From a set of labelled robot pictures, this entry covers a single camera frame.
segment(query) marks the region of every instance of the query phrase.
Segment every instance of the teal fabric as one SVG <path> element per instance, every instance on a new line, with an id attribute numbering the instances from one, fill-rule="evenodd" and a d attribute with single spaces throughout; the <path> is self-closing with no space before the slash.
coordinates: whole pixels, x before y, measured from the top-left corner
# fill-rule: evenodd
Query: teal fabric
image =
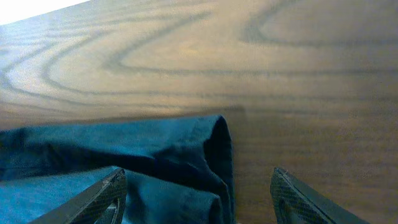
<path id="1" fill-rule="evenodd" d="M 234 223 L 232 143 L 221 116 L 0 132 L 0 220 L 26 223 L 118 167 L 123 223 Z"/>

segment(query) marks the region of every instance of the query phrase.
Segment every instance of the black object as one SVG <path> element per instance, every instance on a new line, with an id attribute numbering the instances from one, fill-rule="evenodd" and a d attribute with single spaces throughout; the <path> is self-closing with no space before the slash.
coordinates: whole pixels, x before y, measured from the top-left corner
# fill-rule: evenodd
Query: black object
<path id="1" fill-rule="evenodd" d="M 274 169 L 271 195 L 278 224 L 367 223 L 281 168 Z"/>
<path id="2" fill-rule="evenodd" d="M 121 223 L 126 195 L 124 170 L 117 169 L 67 203 L 31 223 Z"/>

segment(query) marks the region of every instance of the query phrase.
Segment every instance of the wooden table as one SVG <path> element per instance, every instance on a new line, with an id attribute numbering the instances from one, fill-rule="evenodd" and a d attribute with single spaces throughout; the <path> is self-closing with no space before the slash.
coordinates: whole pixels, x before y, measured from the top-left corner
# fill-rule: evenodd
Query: wooden table
<path id="1" fill-rule="evenodd" d="M 398 3 L 93 0 L 0 26 L 0 129 L 221 113 L 237 219 L 281 166 L 398 222 Z"/>

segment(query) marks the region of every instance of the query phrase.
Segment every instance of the blue towel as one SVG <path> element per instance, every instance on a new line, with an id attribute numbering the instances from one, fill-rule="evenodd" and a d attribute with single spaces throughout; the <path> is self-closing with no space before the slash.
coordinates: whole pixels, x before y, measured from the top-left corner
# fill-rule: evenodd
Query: blue towel
<path id="1" fill-rule="evenodd" d="M 232 143 L 221 116 L 0 132 L 0 220 L 26 223 L 118 167 L 123 223 L 234 223 Z"/>

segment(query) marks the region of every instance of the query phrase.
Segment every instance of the cloth fold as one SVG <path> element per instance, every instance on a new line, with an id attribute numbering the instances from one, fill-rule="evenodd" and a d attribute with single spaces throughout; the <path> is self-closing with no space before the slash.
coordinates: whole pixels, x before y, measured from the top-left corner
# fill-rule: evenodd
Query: cloth fold
<path id="1" fill-rule="evenodd" d="M 0 132 L 0 217 L 32 221 L 118 167 L 129 188 L 123 223 L 234 223 L 221 116 Z"/>

